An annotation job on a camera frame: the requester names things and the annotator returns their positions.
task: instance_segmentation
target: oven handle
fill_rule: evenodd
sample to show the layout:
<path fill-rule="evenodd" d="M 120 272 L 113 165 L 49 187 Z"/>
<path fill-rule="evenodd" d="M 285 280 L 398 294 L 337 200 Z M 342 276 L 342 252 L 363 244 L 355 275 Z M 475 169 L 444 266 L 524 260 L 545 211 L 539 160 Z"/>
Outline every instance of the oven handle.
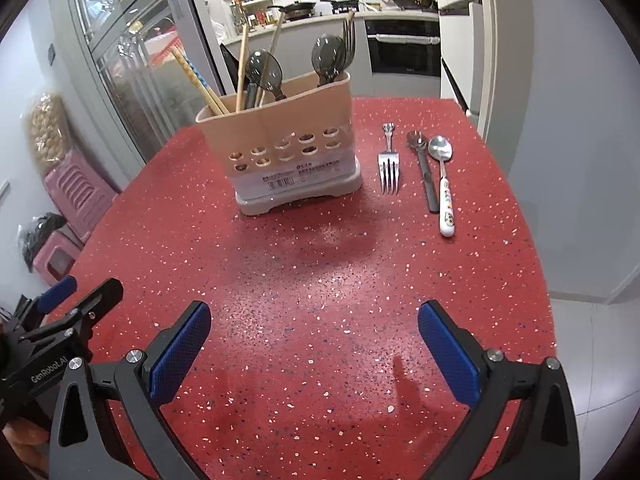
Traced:
<path fill-rule="evenodd" d="M 402 34 L 367 34 L 370 40 L 376 40 L 380 43 L 411 43 L 420 45 L 437 45 L 440 44 L 439 36 L 405 36 Z"/>

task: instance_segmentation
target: blue gripper pad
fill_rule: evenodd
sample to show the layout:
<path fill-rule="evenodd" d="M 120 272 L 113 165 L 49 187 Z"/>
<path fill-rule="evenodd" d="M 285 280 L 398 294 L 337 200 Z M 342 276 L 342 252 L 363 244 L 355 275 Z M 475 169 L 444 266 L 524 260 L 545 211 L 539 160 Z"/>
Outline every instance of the blue gripper pad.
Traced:
<path fill-rule="evenodd" d="M 65 276 L 38 298 L 38 312 L 49 314 L 63 301 L 78 290 L 78 282 L 73 276 Z"/>
<path fill-rule="evenodd" d="M 480 374 L 429 303 L 418 310 L 418 330 L 458 402 L 473 407 L 480 398 Z"/>
<path fill-rule="evenodd" d="M 199 302 L 188 320 L 181 322 L 179 319 L 178 323 L 182 324 L 182 328 L 178 330 L 149 370 L 149 396 L 156 406 L 174 400 L 182 380 L 209 336 L 211 329 L 209 306 Z"/>

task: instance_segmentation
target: oven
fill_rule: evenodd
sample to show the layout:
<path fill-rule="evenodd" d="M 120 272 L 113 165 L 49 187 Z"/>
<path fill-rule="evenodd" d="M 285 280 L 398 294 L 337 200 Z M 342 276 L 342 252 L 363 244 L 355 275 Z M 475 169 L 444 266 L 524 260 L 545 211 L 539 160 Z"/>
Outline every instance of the oven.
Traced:
<path fill-rule="evenodd" d="M 365 20 L 373 73 L 440 77 L 440 23 Z"/>

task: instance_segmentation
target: fork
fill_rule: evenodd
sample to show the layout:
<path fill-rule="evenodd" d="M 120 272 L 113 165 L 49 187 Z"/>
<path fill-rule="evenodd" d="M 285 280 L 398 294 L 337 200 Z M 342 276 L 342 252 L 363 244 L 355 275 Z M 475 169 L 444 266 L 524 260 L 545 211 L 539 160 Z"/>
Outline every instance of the fork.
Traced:
<path fill-rule="evenodd" d="M 344 40 L 345 59 L 344 68 L 346 70 L 353 62 L 356 53 L 356 27 L 353 21 L 353 10 L 350 10 L 347 18 L 342 22 L 342 38 Z"/>
<path fill-rule="evenodd" d="M 393 123 L 384 123 L 386 150 L 378 155 L 378 169 L 380 170 L 380 187 L 382 194 L 397 194 L 400 181 L 400 158 L 398 152 L 391 149 L 391 137 L 396 126 Z"/>

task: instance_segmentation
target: pink plastic stool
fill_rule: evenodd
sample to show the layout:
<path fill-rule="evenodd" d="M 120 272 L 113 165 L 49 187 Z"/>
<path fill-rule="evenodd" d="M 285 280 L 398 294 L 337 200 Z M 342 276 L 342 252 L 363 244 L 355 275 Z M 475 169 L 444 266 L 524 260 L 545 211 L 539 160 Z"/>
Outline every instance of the pink plastic stool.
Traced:
<path fill-rule="evenodd" d="M 55 285 L 68 275 L 78 256 L 80 249 L 60 231 L 53 231 L 33 259 L 33 268 L 47 285 Z"/>
<path fill-rule="evenodd" d="M 82 242 L 118 195 L 75 150 L 45 177 L 44 187 Z"/>

